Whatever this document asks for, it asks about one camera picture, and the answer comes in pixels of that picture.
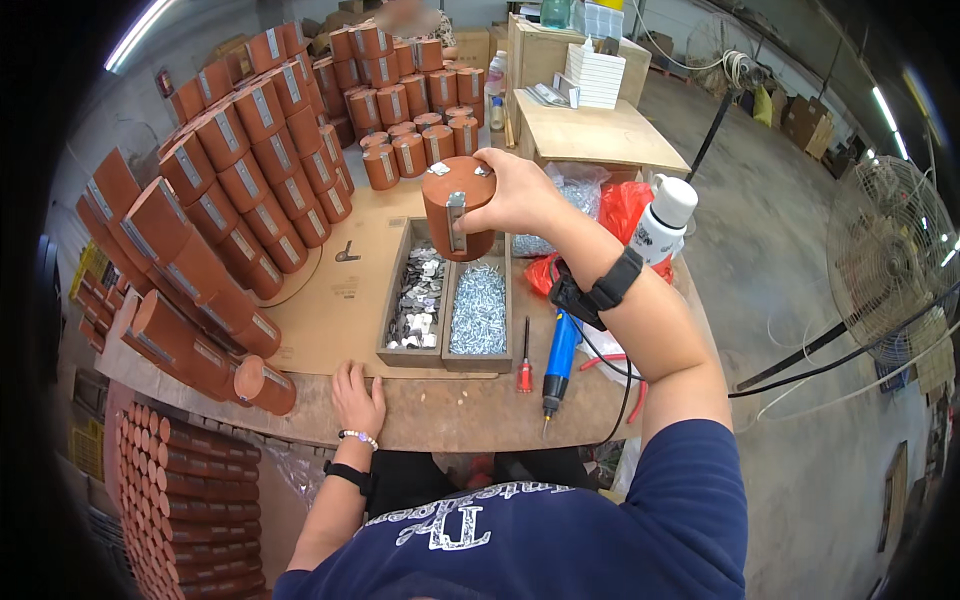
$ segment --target white thermos bottle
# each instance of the white thermos bottle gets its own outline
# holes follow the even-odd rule
[[[656,265],[683,246],[686,222],[697,207],[697,192],[684,180],[654,175],[649,203],[634,230],[630,245],[648,265]]]

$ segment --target blue electric screwdriver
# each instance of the blue electric screwdriver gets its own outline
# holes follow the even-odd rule
[[[546,426],[560,409],[560,402],[566,394],[566,384],[570,380],[573,367],[573,353],[580,344],[580,330],[577,324],[583,322],[570,316],[562,308],[557,309],[557,321],[553,329],[553,343],[550,345],[550,360],[543,374],[543,437],[546,438]]]

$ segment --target navy blue t-shirt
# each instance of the navy blue t-shirt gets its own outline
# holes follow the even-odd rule
[[[517,482],[388,513],[274,598],[740,598],[746,557],[733,434],[685,420],[650,440],[619,506]]]

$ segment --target black pants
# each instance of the black pants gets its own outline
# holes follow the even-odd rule
[[[440,471],[429,452],[378,450],[373,453],[371,473],[377,480],[373,496],[367,500],[370,518],[415,508],[460,491]],[[498,452],[493,456],[494,483],[526,480],[596,490],[576,446]]]

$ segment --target hand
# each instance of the hand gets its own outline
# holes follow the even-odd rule
[[[493,168],[496,193],[486,206],[458,219],[455,230],[476,233],[495,229],[546,238],[553,220],[569,213],[572,206],[535,162],[495,148],[482,148],[473,157]]]
[[[340,426],[362,431],[376,438],[383,429],[387,405],[383,399],[383,379],[373,379],[373,398],[367,394],[363,382],[363,363],[345,360],[333,374],[333,407]]]

